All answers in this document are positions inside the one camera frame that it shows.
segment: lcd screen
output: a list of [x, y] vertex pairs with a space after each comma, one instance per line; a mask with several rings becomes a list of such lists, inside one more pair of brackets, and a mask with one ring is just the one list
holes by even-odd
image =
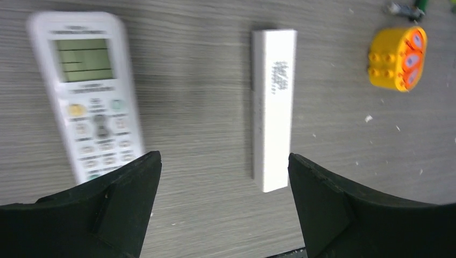
[[113, 79], [105, 39], [56, 40], [65, 82]]

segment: white block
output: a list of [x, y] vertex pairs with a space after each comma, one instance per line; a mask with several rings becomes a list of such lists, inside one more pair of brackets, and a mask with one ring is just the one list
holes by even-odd
[[253, 32], [253, 177], [263, 192], [288, 185], [295, 30]]

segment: yellow toy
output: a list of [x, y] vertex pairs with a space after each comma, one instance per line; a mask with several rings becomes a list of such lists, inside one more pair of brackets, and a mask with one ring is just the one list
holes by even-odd
[[378, 87], [410, 91], [421, 78], [428, 37], [421, 27], [380, 31], [369, 51], [369, 79]]

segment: table surface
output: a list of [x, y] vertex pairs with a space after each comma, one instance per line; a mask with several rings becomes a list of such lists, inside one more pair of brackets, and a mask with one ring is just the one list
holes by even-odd
[[[290, 189], [252, 170], [250, 32], [298, 30], [291, 150], [359, 183], [456, 200], [456, 16], [430, 1], [425, 70], [410, 93], [370, 85], [388, 26], [377, 0], [0, 0], [0, 204], [75, 185], [25, 31], [39, 10], [101, 10], [129, 34], [145, 144], [163, 172], [142, 257], [265, 257], [304, 245]], [[373, 119], [365, 122], [367, 116]]]

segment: white remote control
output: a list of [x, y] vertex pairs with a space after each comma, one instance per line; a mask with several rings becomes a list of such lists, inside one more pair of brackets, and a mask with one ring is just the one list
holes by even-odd
[[41, 12], [28, 31], [77, 183], [142, 156], [122, 22], [106, 12]]

